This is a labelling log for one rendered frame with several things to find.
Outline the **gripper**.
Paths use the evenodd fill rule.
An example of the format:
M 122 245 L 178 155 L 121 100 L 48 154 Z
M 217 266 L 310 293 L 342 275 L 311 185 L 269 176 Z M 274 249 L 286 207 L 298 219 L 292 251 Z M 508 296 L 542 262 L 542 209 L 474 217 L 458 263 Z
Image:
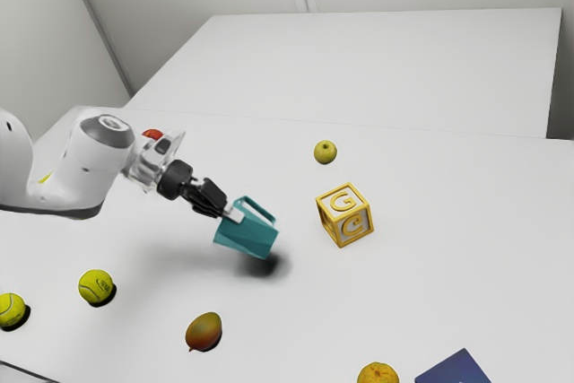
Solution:
M 196 213 L 241 223 L 244 214 L 228 202 L 225 193 L 210 179 L 204 178 L 201 186 L 187 185 L 193 178 L 193 168 L 186 162 L 172 161 L 160 175 L 156 191 L 164 198 L 173 201 L 182 195 L 192 205 Z

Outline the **yellow tennis ball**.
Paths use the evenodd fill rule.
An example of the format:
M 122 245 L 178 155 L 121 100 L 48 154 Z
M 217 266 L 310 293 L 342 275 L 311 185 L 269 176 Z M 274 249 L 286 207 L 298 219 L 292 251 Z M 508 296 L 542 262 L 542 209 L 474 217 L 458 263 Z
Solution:
M 26 304 L 16 293 L 0 294 L 0 328 L 19 325 L 25 317 Z
M 78 292 L 90 304 L 100 304 L 107 300 L 113 288 L 112 277 L 101 269 L 87 271 L 78 282 Z

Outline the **green apple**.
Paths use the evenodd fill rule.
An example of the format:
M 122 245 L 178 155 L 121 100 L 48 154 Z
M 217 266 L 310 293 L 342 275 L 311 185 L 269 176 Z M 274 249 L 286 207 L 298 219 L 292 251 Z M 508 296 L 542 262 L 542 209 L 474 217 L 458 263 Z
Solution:
M 335 160 L 337 152 L 338 150 L 334 142 L 322 140 L 315 145 L 313 155 L 318 163 L 327 165 Z

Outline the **dark blue flat box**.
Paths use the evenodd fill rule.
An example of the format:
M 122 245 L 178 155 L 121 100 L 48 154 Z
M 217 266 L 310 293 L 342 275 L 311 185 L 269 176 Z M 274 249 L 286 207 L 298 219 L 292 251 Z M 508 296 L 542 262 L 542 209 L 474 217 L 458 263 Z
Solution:
M 414 379 L 414 383 L 492 383 L 473 356 L 462 348 Z

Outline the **yellow letter block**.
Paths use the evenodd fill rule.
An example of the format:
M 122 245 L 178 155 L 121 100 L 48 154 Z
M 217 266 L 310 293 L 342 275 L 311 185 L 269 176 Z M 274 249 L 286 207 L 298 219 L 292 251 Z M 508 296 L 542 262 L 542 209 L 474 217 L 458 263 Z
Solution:
M 315 201 L 321 224 L 337 247 L 346 247 L 374 231 L 370 204 L 351 182 Z

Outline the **red-green mango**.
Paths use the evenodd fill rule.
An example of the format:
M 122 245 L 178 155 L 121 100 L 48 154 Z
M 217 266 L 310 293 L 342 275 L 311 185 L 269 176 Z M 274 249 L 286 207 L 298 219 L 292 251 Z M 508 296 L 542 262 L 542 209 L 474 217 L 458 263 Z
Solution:
M 187 327 L 185 341 L 190 352 L 212 349 L 222 337 L 222 320 L 215 312 L 206 312 Z

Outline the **orange fruit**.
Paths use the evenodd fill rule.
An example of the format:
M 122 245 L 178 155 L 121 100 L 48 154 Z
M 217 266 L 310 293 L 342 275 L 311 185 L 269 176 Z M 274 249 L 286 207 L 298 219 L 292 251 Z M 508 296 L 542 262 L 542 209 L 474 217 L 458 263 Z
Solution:
M 365 365 L 358 374 L 356 383 L 399 383 L 396 371 L 388 364 L 374 361 Z

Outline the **teal faceted mug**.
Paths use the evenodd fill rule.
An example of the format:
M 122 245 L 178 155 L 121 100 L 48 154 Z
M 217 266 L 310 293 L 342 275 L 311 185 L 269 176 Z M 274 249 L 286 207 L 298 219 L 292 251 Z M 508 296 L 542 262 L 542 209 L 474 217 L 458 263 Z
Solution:
M 242 196 L 223 210 L 213 242 L 266 259 L 277 235 L 275 217 L 251 197 Z

